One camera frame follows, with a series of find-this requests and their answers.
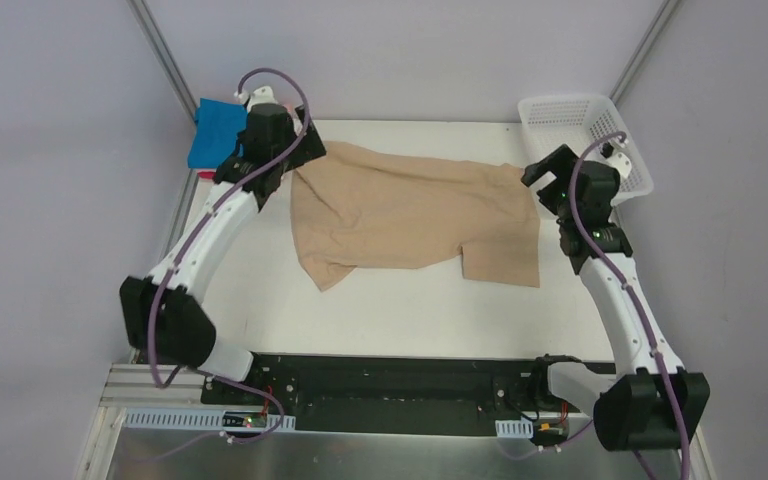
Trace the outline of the beige t shirt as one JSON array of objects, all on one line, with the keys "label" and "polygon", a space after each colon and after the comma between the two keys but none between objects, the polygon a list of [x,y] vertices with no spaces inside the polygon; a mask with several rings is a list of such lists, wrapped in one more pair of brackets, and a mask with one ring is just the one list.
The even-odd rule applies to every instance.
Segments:
[{"label": "beige t shirt", "polygon": [[291,231],[320,291],[356,269],[454,258],[467,280],[538,287],[540,217],[521,168],[400,156],[331,141],[296,169]]}]

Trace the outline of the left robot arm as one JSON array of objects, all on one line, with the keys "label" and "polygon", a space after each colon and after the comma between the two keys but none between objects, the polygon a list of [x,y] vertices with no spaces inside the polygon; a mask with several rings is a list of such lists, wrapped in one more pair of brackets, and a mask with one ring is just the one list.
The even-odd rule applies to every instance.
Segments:
[{"label": "left robot arm", "polygon": [[282,177],[326,153],[303,105],[249,107],[235,148],[215,170],[196,221],[143,278],[119,289],[129,344],[153,360],[244,380],[252,352],[221,339],[202,307],[207,287],[246,223],[263,209]]}]

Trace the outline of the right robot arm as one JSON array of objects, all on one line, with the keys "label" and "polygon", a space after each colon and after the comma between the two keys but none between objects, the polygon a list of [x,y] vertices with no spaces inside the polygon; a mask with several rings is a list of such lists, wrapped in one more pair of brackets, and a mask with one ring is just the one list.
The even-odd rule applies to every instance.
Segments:
[{"label": "right robot arm", "polygon": [[608,336],[616,374],[608,379],[572,356],[544,355],[528,395],[546,406],[562,400],[589,416],[608,451],[680,450],[689,445],[710,397],[701,372],[689,371],[658,326],[637,280],[633,250],[610,219],[619,171],[580,160],[563,144],[526,167],[530,187],[557,218],[560,247],[593,299]]}]

